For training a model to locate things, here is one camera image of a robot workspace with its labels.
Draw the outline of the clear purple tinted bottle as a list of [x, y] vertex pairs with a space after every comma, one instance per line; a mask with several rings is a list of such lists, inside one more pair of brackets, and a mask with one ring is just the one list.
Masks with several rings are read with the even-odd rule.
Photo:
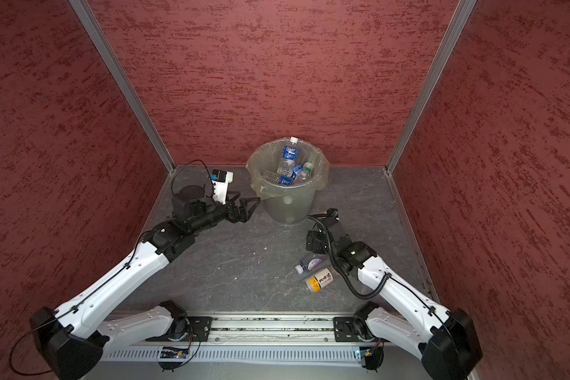
[[316, 267], [323, 263], [325, 258], [321, 255], [310, 255], [305, 256], [302, 258], [296, 266], [294, 266], [294, 270], [298, 274], [303, 274], [305, 272], [312, 272]]

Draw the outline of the yellow white label bottle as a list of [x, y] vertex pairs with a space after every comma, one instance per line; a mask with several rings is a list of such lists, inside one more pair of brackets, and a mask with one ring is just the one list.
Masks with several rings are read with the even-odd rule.
[[330, 285], [334, 281], [332, 271], [330, 269], [321, 269], [305, 280], [305, 285], [312, 293], [317, 293], [321, 289]]

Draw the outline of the clear bottle white label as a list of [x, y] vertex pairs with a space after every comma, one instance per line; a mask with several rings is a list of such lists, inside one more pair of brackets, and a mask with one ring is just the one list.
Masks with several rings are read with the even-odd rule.
[[306, 162], [299, 167], [299, 170], [295, 172], [295, 179], [292, 182], [293, 185], [300, 185], [309, 181], [312, 178], [312, 172], [314, 165], [311, 162]]

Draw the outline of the blue label bottle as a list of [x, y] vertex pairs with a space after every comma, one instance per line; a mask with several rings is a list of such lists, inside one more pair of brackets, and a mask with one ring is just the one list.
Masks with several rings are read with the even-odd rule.
[[299, 156], [299, 139], [291, 137], [283, 147], [277, 173], [281, 177], [290, 177], [293, 174]]
[[284, 186], [290, 186], [294, 182], [295, 182], [295, 175], [292, 175], [290, 177], [281, 176], [279, 180], [279, 184]]

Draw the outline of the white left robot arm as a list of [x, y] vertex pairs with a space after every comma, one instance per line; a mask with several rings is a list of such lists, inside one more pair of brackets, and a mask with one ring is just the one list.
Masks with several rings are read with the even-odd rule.
[[169, 220], [142, 233], [131, 253], [80, 295], [30, 319], [36, 349], [59, 379], [80, 379], [108, 354], [154, 337], [193, 339], [187, 313], [172, 301], [143, 313], [108, 316], [146, 280], [173, 263], [205, 230], [221, 221], [246, 223], [261, 202], [227, 191], [218, 198], [190, 185], [172, 197]]

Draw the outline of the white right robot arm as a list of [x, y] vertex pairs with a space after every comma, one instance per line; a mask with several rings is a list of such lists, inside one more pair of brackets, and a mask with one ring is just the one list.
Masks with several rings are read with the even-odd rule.
[[466, 379], [483, 357], [473, 322], [418, 291], [364, 242], [354, 242], [337, 210], [310, 215], [307, 249], [324, 254], [365, 305], [356, 312], [357, 336], [388, 341], [416, 356], [433, 379]]

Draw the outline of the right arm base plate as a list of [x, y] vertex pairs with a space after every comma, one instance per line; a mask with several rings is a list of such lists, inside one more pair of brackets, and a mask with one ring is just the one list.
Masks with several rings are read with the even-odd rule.
[[360, 318], [335, 317], [332, 322], [335, 341], [338, 343], [369, 343], [377, 340]]

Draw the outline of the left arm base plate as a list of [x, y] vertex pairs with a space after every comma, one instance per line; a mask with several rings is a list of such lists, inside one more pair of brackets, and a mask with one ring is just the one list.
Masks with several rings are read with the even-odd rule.
[[166, 339], [172, 342], [208, 341], [213, 318], [211, 317], [176, 317], [166, 332]]

